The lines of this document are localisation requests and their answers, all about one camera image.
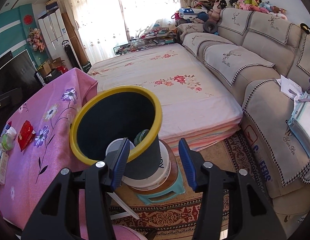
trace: mattress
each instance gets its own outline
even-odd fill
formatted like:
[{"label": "mattress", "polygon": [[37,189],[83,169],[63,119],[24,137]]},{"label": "mattress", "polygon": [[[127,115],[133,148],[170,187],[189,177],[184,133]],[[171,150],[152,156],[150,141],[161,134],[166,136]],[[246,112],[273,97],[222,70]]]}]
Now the mattress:
[{"label": "mattress", "polygon": [[98,92],[122,85],[138,85],[159,99],[163,121],[159,138],[178,154],[185,138],[201,150],[238,130],[241,106],[224,85],[179,44],[137,51],[95,63],[88,75]]}]

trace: red round wall decoration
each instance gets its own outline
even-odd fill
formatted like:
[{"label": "red round wall decoration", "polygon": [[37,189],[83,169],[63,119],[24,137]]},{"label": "red round wall decoration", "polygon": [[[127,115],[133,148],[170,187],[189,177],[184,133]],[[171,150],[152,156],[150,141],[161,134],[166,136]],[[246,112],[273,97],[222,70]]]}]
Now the red round wall decoration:
[{"label": "red round wall decoration", "polygon": [[27,14],[27,15],[24,16],[23,22],[24,22],[26,25],[30,25],[30,24],[32,24],[32,22],[33,22],[33,17],[32,17],[30,14]]}]

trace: sheer curtain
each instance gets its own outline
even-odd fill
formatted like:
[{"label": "sheer curtain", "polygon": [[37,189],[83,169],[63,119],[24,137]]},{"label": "sheer curtain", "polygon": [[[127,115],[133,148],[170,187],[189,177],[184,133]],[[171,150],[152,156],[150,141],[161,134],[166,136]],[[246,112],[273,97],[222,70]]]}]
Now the sheer curtain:
[{"label": "sheer curtain", "polygon": [[114,57],[113,48],[137,38],[154,24],[175,27],[171,16],[194,0],[57,0],[74,17],[92,64]]},{"label": "sheer curtain", "polygon": [[127,43],[119,0],[67,1],[91,64],[114,57],[113,48]]}]

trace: pink bag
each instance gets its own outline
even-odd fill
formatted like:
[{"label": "pink bag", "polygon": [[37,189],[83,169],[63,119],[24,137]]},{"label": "pink bag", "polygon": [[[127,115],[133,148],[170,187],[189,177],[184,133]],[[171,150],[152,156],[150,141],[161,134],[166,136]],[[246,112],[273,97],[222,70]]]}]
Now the pink bag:
[{"label": "pink bag", "polygon": [[177,20],[181,20],[181,18],[180,18],[180,16],[179,16],[179,13],[178,13],[178,12],[176,12],[174,15],[172,15],[171,18],[172,18],[172,19],[175,19],[176,21],[177,21]]}]

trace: round white container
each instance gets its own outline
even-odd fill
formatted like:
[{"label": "round white container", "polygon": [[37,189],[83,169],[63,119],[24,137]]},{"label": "round white container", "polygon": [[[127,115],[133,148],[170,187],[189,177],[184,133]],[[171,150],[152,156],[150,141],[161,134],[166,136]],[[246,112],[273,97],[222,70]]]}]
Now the round white container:
[{"label": "round white container", "polygon": [[159,141],[161,163],[157,171],[147,179],[131,179],[123,176],[122,181],[138,190],[152,190],[162,185],[169,176],[171,170],[171,162],[169,160],[168,151],[165,145]]},{"label": "round white container", "polygon": [[[107,155],[109,152],[117,151],[117,150],[119,149],[119,147],[120,147],[120,144],[122,143],[122,140],[123,140],[123,138],[121,138],[121,139],[116,139],[116,140],[112,141],[112,142],[108,145],[108,147],[107,147],[107,149],[106,149],[106,155]],[[130,150],[134,149],[134,148],[135,148],[135,145],[134,145],[131,141],[129,141],[129,143],[130,143]]]}]

